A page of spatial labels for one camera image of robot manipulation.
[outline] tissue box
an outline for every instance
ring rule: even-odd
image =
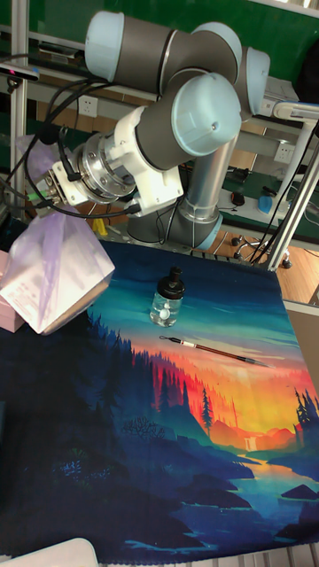
[[[6,264],[8,261],[9,254],[0,250],[0,280],[4,275]],[[21,325],[23,325],[24,320],[18,315],[18,313],[13,309],[13,307],[5,301],[5,299],[0,297],[0,327],[5,330],[9,330],[11,333],[15,333]]]

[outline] green wall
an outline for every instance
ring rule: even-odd
[[[243,45],[269,54],[271,75],[293,82],[319,29],[319,19],[248,0],[30,0],[30,29],[83,43],[90,18],[104,9],[187,32],[224,22]],[[0,24],[10,25],[10,0],[0,0]]]

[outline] pen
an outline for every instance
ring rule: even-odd
[[[236,361],[248,362],[248,364],[258,364],[259,366],[264,366],[268,369],[273,369],[275,366],[270,366],[264,362],[256,361],[254,358],[248,358],[247,356],[239,356],[238,354],[225,353],[224,351],[218,351],[216,348],[211,348],[210,346],[196,345],[195,343],[189,343],[187,340],[181,340],[175,337],[163,337],[160,335],[159,338],[170,340],[172,343],[177,343],[182,346],[190,346],[191,348],[199,348],[202,351],[208,351],[209,353],[222,354],[222,356],[228,356]]]

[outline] electrical outlet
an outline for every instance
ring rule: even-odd
[[[79,98],[79,113],[83,116],[97,117],[97,98],[83,95]]]
[[[276,151],[275,161],[280,161],[281,163],[290,163],[292,160],[292,154],[294,152],[295,146],[291,144],[286,144],[281,142]]]

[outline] glass bottle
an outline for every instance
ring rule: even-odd
[[[155,291],[151,320],[160,327],[172,327],[181,308],[185,286],[180,280],[182,270],[177,266],[170,269],[169,276],[162,277]]]

